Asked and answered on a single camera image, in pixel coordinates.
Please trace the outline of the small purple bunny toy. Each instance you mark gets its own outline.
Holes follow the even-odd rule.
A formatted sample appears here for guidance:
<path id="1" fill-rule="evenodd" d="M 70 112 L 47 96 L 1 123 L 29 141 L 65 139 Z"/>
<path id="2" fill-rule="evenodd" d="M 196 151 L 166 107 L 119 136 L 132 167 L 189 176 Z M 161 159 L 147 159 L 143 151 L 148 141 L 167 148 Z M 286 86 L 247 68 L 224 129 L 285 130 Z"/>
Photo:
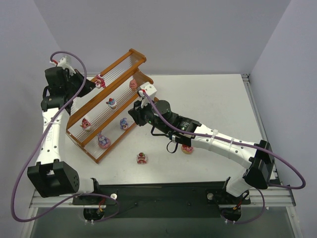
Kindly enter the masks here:
<path id="1" fill-rule="evenodd" d="M 128 124 L 128 122 L 127 122 L 127 118 L 122 118 L 122 119 L 120 120 L 119 124 L 120 124 L 120 128 L 121 128 L 122 130 L 127 130 L 127 129 L 129 128 L 129 124 Z"/>

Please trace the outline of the pink bear cupcake toy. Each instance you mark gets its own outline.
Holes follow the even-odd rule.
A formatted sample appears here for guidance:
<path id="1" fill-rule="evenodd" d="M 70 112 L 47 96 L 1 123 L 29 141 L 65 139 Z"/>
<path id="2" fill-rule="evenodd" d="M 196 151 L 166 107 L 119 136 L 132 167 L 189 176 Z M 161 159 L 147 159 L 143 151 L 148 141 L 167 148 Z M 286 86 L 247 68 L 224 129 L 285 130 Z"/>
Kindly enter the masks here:
<path id="1" fill-rule="evenodd" d="M 83 118 L 83 119 L 82 119 L 82 122 L 81 122 L 81 124 L 80 124 L 80 127 L 81 127 L 84 131 L 89 132 L 89 131 L 91 131 L 92 125 L 91 125 L 91 123 L 90 123 L 86 118 Z"/>

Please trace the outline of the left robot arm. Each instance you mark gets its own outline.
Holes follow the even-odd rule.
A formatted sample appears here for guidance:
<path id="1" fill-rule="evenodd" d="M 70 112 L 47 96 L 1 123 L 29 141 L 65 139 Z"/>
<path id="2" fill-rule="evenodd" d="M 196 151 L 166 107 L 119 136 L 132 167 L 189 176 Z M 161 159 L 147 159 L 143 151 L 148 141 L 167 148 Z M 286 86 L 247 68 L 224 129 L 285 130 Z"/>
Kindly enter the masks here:
<path id="1" fill-rule="evenodd" d="M 66 163 L 65 138 L 72 107 L 69 99 L 87 95 L 95 85 L 85 81 L 78 70 L 68 67 L 46 69 L 45 77 L 48 85 L 41 101 L 44 139 L 36 164 L 28 167 L 27 176 L 41 197 L 92 193 L 96 180 L 80 178 Z"/>

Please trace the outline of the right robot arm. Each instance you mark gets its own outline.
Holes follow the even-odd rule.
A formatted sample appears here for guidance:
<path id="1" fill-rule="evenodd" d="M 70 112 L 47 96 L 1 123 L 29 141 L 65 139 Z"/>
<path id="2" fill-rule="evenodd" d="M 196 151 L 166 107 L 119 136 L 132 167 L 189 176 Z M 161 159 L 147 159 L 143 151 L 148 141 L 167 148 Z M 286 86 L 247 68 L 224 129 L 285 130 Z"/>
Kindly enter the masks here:
<path id="1" fill-rule="evenodd" d="M 225 182 L 224 189 L 230 195 L 238 197 L 252 187 L 268 188 L 274 165 L 268 142 L 246 142 L 221 134 L 196 120 L 172 112 L 165 100 L 145 106 L 136 101 L 128 113 L 138 126 L 150 124 L 160 131 L 159 136 L 165 136 L 174 143 L 205 149 L 239 164 L 241 172 Z"/>

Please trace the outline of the pink ice cream toy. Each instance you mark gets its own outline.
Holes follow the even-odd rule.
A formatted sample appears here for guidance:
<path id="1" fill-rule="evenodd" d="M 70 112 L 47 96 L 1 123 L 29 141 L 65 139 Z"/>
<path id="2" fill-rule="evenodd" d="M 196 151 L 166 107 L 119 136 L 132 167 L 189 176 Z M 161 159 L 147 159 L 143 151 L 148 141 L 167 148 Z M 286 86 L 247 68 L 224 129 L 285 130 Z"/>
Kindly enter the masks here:
<path id="1" fill-rule="evenodd" d="M 135 79 L 132 79 L 130 82 L 129 82 L 129 87 L 132 91 L 136 91 L 137 88 L 138 88 L 138 84 L 136 82 Z"/>

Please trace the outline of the red strawberry cake toy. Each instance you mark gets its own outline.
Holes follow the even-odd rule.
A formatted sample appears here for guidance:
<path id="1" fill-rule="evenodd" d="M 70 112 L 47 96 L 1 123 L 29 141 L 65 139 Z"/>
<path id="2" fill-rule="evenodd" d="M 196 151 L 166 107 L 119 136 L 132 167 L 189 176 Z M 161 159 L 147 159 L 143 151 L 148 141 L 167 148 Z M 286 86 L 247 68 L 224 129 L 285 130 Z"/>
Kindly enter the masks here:
<path id="1" fill-rule="evenodd" d="M 137 164 L 146 164 L 148 159 L 147 159 L 147 156 L 143 152 L 140 152 L 137 154 L 136 161 L 137 161 Z"/>

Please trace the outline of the strawberry bear donut toy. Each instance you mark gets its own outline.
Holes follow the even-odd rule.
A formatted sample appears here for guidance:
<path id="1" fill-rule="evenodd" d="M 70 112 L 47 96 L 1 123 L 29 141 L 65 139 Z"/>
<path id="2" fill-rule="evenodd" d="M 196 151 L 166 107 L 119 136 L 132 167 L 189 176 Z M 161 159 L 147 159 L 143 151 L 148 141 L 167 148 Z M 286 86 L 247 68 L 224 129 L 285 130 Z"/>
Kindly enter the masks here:
<path id="1" fill-rule="evenodd" d="M 181 150 L 182 150 L 182 152 L 185 153 L 185 154 L 192 154 L 193 151 L 194 151 L 194 148 L 191 147 L 191 146 L 182 145 Z"/>

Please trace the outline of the pink bear cake toy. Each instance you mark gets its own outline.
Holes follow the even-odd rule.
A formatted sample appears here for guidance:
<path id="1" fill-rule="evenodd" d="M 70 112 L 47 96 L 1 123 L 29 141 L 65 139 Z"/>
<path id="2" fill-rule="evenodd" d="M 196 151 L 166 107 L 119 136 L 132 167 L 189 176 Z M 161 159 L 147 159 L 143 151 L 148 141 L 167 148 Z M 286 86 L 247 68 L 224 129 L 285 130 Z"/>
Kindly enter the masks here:
<path id="1" fill-rule="evenodd" d="M 95 86 L 98 89 L 106 88 L 106 82 L 103 78 L 103 75 L 101 75 L 101 74 L 96 75 Z"/>

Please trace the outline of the blue cupcake toy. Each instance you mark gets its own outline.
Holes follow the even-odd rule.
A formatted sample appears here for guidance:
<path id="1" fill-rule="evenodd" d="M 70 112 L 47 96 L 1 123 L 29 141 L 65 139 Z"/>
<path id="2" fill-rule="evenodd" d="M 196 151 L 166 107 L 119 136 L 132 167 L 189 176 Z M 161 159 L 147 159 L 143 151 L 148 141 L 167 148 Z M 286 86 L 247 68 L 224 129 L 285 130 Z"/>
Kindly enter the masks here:
<path id="1" fill-rule="evenodd" d="M 109 98 L 106 104 L 112 109 L 115 110 L 117 106 L 117 102 L 114 98 Z"/>

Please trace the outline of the purple bunny sitting donut toy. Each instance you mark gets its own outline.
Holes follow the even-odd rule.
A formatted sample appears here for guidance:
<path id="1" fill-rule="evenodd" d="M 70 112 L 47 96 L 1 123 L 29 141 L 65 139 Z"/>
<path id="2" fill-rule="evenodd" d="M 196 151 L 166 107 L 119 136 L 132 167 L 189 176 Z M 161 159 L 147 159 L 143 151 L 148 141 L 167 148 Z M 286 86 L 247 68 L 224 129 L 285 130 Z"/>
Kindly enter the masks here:
<path id="1" fill-rule="evenodd" d="M 102 135 L 101 132 L 97 134 L 98 137 L 98 146 L 102 149 L 107 149 L 111 145 L 110 139 Z"/>

